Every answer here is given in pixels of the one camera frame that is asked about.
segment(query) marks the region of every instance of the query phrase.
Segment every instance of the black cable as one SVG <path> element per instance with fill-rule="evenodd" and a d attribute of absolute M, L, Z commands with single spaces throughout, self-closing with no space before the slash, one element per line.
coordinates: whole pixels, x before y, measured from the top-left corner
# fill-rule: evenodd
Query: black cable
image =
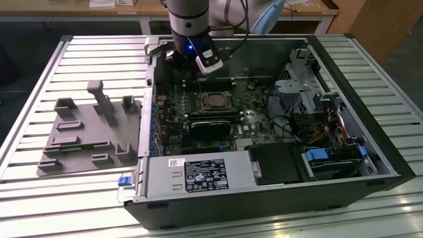
<path fill-rule="evenodd" d="M 292 5 L 291 5 L 291 3 L 288 3 L 287 1 L 285 1 L 285 3 L 289 5 L 289 11 L 291 11 L 291 21 L 293 21 L 293 10 L 292 10 Z"/>
<path fill-rule="evenodd" d="M 160 3 L 160 5 L 161 5 L 164 8 L 167 8 L 167 4 L 164 3 L 163 0 L 157 0 L 157 2 Z"/>
<path fill-rule="evenodd" d="M 245 13 L 245 17 L 247 17 L 247 32 L 245 32 L 245 37 L 244 40 L 241 41 L 241 43 L 239 43 L 239 45 L 231 50 L 231 53 L 233 53 L 241 46 L 243 44 L 247 42 L 248 39 L 248 35 L 249 35 L 249 19 L 248 19 L 248 0 L 245 0 L 245 3 L 243 0 L 240 0 L 243 8 L 244 8 L 244 13 Z"/>
<path fill-rule="evenodd" d="M 243 0 L 239 0 L 240 1 L 240 4 L 243 6 L 243 9 L 244 9 L 244 19 L 236 24 L 236 25 L 229 25 L 229 26 L 211 26 L 211 31 L 227 31 L 227 30 L 232 30 L 237 27 L 240 27 L 241 24 L 244 24 L 244 22 L 247 21 L 247 18 L 248 18 L 248 12 L 247 12 L 247 7 L 245 7 L 245 4 L 244 4 L 244 1 Z"/>
<path fill-rule="evenodd" d="M 292 139 L 293 139 L 297 143 L 304 144 L 304 142 L 297 138 L 297 136 L 295 136 L 295 134 L 293 134 L 291 131 L 288 131 L 288 129 L 285 129 L 285 126 L 288 125 L 288 123 L 281 126 L 281 125 L 279 125 L 279 124 L 273 121 L 273 125 L 275 125 L 276 127 L 279 127 L 285 133 L 288 133 L 288 135 L 292 136 Z"/>
<path fill-rule="evenodd" d="M 276 115 L 276 116 L 272 116 L 272 119 L 276 118 L 276 117 L 281 117 L 281 118 L 284 118 L 284 119 L 289 119 L 289 116 L 287 116 L 287 115 Z"/>
<path fill-rule="evenodd" d="M 289 8 L 285 8 L 284 9 L 289 10 L 289 11 L 293 11 L 293 12 L 299 12 L 299 10 L 293 10 L 293 9 L 289 9 Z"/>

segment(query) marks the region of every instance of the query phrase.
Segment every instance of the metal table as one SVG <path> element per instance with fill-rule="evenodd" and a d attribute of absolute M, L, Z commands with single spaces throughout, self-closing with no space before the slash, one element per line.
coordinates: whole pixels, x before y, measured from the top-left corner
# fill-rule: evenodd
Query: metal table
<path fill-rule="evenodd" d="M 113 101 L 124 95 L 143 100 L 144 38 L 62 37 L 0 148 L 1 237 L 421 236 L 421 112 L 356 40 L 343 35 L 319 36 L 319 40 L 417 174 L 400 187 L 372 194 L 347 208 L 148 231 L 117 200 L 117 178 L 133 168 L 38 178 L 36 163 L 56 117 L 54 100 L 72 97 L 77 104 L 93 103 L 84 89 L 87 81 L 96 79 L 104 80 L 104 93 Z"/>

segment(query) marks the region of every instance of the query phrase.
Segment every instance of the cable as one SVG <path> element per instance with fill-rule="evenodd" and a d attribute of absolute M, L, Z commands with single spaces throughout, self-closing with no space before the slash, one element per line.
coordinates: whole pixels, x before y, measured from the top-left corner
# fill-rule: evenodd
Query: cable
<path fill-rule="evenodd" d="M 272 122 L 273 122 L 273 125 L 275 125 L 276 127 L 279 127 L 285 133 L 288 133 L 289 136 L 292 136 L 292 139 L 293 139 L 297 143 L 304 144 L 304 142 L 301 141 L 301 139 L 297 138 L 297 136 L 295 136 L 295 134 L 293 134 L 291 131 L 288 131 L 288 129 L 285 129 L 285 126 L 288 125 L 288 123 L 284 124 L 283 126 L 280 126 L 275 121 L 272 121 Z"/>
<path fill-rule="evenodd" d="M 247 42 L 248 39 L 248 35 L 249 35 L 249 19 L 248 19 L 248 0 L 245 0 L 245 4 L 244 1 L 240 0 L 243 8 L 244 8 L 244 12 L 245 12 L 245 16 L 247 16 L 247 32 L 245 32 L 245 37 L 244 40 L 241 41 L 241 43 L 239 43 L 239 45 L 231 50 L 231 53 L 235 53 L 235 51 L 243 46 L 243 44 Z"/>
<path fill-rule="evenodd" d="M 30 93 L 32 91 L 24 91 L 24 90 L 16 90 L 16 91 L 4 91 L 4 92 L 0 92 L 0 94 L 2 93 Z"/>
<path fill-rule="evenodd" d="M 167 4 L 164 3 L 163 0 L 157 0 L 157 3 L 160 3 L 160 5 L 161 5 L 164 8 L 167 8 Z"/>
<path fill-rule="evenodd" d="M 289 11 L 291 11 L 291 21 L 293 21 L 293 10 L 292 10 L 292 5 L 291 5 L 291 3 L 288 3 L 287 1 L 285 1 L 285 3 L 289 5 Z"/>
<path fill-rule="evenodd" d="M 273 118 L 277 118 L 277 117 L 281 117 L 281 118 L 284 118 L 284 119 L 289 119 L 289 117 L 288 117 L 287 115 L 276 115 L 276 116 L 272 116 L 272 119 L 273 119 Z"/>
<path fill-rule="evenodd" d="M 229 25 L 229 26 L 211 26 L 211 31 L 225 31 L 225 30 L 232 30 L 237 27 L 240 27 L 241 24 L 244 24 L 244 22 L 248 20 L 248 10 L 247 10 L 247 6 L 244 4 L 243 0 L 239 0 L 240 4 L 243 6 L 244 9 L 244 19 L 236 24 L 236 25 Z"/>

